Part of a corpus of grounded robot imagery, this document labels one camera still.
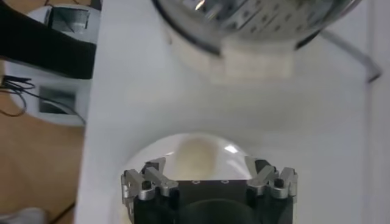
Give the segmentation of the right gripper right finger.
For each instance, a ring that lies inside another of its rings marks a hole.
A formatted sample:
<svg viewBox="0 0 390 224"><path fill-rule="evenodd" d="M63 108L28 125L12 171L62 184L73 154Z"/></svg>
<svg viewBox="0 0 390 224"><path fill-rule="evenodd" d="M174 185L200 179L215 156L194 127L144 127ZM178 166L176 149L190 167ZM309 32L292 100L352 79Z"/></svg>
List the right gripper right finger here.
<svg viewBox="0 0 390 224"><path fill-rule="evenodd" d="M246 181L247 187L254 191L257 197L269 194L277 200L289 197L296 199L298 188L298 173L295 169L285 167L281 172L265 159L251 156L244 157L246 166L252 178Z"/></svg>

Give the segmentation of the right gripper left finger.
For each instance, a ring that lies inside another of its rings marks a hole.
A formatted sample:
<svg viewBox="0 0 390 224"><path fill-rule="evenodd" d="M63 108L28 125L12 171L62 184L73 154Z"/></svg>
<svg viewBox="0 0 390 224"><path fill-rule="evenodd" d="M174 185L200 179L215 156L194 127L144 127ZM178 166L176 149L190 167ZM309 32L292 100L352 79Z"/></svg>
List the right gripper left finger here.
<svg viewBox="0 0 390 224"><path fill-rule="evenodd" d="M160 157L144 163L138 172L125 170L121 175L121 196L123 204L131 204L135 198L142 201L154 199L156 191L164 197L172 197L178 191L179 183L163 175L166 158Z"/></svg>

